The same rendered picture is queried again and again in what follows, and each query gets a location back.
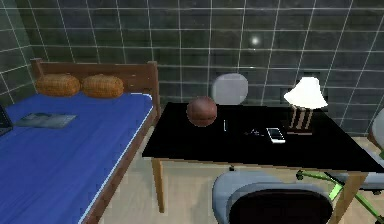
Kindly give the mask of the grey open book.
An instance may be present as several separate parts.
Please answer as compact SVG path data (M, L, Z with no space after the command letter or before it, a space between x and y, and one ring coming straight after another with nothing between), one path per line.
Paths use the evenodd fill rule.
M76 115L70 114L31 113L18 120L15 126L61 129L75 118Z

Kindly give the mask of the grey chair with green frame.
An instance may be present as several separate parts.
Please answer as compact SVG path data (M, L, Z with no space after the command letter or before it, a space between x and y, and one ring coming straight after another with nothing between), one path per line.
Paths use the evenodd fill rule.
M368 133L368 140L378 147L381 152L379 154L375 154L369 150L366 150L366 152L384 168L384 108L382 108L373 119ZM338 172L325 172L324 174L320 174L303 170L299 170L296 173L298 180L302 180L304 177L332 182L334 187L329 193L329 198L334 200L342 191L348 174ZM360 186L360 189L362 191L370 191L374 195L380 195L381 192L384 191L384 173L370 172L364 183ZM384 224L384 216L380 215L363 195L357 193L355 199L375 218L375 224Z

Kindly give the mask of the black laptop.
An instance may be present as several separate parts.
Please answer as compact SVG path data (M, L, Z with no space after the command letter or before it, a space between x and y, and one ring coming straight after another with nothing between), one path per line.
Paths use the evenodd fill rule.
M13 123L6 110L0 105L0 136L13 130Z

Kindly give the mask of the white shade table lamp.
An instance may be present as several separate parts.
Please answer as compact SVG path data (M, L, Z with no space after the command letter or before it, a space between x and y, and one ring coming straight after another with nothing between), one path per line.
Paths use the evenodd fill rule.
M315 109L326 107L326 102L316 77L302 77L295 87L284 95L293 109L287 133L311 135L311 121Z

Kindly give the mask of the grey office chair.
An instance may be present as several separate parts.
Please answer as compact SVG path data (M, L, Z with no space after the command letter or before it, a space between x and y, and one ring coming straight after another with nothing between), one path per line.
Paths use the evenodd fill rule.
M329 196L308 183L284 183L263 171L228 171L212 188L218 224L327 224Z

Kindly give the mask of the white mobile phone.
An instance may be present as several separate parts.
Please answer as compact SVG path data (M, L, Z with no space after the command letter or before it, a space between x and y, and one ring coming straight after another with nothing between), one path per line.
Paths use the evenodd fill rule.
M285 138L278 128L267 128L267 133L273 144L285 143Z

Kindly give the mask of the brown basketball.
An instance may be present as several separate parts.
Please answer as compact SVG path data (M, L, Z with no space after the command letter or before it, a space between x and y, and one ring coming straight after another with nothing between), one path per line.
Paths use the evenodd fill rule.
M217 106L210 97L196 97L188 103L186 114L193 125L206 127L217 118Z

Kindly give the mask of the orange woven pillow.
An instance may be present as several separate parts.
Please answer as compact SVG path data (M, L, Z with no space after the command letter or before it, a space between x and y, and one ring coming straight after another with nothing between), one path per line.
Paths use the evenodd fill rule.
M37 79L36 89L46 96L71 97L80 91L81 84L69 74L47 74Z
M98 74L82 81L82 92L93 98L118 98L124 93L124 84L118 77Z

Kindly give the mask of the black top wooden table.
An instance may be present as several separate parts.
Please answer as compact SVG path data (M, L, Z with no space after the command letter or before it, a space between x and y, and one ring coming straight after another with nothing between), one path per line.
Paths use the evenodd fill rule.
M193 125L186 110L185 103L167 104L142 153L152 162L160 212L165 209L164 161L347 173L329 224L340 221L370 172L384 173L384 168L321 109L313 114L311 135L287 133L289 107L220 105L217 118L207 127ZM273 144L267 128L278 128L285 143Z

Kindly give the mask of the grey round back chair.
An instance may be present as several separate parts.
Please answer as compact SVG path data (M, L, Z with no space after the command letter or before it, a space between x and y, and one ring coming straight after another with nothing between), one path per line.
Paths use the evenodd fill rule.
M218 76L212 84L212 98L219 105L240 105L248 95L248 80L241 74Z

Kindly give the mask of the wooden bed with blue sheet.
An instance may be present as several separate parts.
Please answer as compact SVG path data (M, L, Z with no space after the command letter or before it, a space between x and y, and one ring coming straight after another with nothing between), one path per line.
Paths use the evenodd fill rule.
M0 224L97 224L160 118L158 69L145 64L31 62L37 77L116 77L123 93L97 99L37 94L6 108L12 123L69 115L59 129L14 126L0 135Z

